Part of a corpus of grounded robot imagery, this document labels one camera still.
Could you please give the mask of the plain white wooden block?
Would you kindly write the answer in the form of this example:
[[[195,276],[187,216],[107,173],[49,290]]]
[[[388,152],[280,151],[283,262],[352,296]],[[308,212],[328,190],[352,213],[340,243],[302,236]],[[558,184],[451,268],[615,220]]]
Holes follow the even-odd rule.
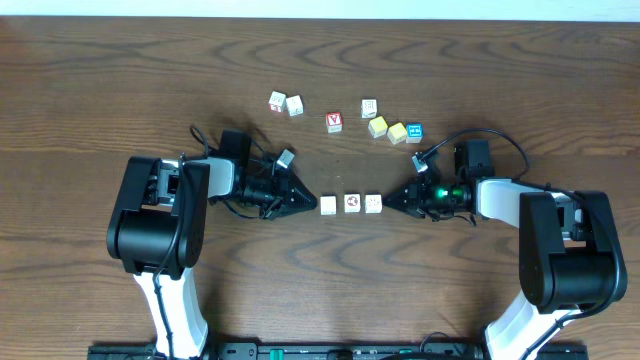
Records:
[[[322,196],[320,198],[320,211],[322,216],[331,216],[337,213],[337,198],[335,195]]]

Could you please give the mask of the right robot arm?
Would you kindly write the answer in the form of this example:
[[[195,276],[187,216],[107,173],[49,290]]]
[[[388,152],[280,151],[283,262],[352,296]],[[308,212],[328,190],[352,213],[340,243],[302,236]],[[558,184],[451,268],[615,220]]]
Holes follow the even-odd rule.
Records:
[[[520,291],[485,328],[485,358],[534,359],[566,325],[625,295],[628,275],[605,193],[498,177],[485,140],[456,144],[452,183],[442,182],[436,156],[435,148],[415,153],[417,177],[382,203],[433,222],[481,217],[518,230]]]

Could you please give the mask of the white block red globe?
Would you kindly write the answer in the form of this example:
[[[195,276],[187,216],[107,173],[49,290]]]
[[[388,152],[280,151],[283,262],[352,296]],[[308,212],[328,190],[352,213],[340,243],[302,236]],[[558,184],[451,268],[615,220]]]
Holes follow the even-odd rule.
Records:
[[[344,195],[344,211],[358,213],[361,211],[361,196],[358,193]]]

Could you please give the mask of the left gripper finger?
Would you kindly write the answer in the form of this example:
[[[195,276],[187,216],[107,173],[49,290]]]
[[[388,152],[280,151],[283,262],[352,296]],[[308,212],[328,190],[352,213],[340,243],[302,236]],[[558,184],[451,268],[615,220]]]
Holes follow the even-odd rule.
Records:
[[[317,207],[317,201],[313,200],[311,202],[292,202],[287,201],[284,202],[280,207],[279,216],[286,217],[295,214],[299,214],[302,212],[312,211]]]
[[[316,203],[317,198],[296,176],[290,177],[290,201],[292,203]]]

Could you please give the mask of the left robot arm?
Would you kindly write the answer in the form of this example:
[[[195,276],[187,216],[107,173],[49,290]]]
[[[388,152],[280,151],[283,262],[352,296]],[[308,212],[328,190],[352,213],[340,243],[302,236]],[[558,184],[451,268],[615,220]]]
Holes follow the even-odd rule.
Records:
[[[106,246],[143,291],[160,359],[199,359],[209,325],[201,313],[193,269],[201,254],[210,205],[257,209],[257,219],[275,220],[316,208],[317,198],[293,173],[294,155],[251,155],[256,142],[225,130],[213,148],[197,127],[191,135],[202,154],[177,160],[129,159]]]

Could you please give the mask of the white block orange print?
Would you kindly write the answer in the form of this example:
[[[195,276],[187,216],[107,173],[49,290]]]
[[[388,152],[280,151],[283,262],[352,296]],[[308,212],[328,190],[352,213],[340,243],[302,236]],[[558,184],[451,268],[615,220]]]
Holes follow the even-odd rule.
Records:
[[[367,194],[365,196],[365,212],[367,214],[379,214],[382,212],[382,196],[380,194]]]

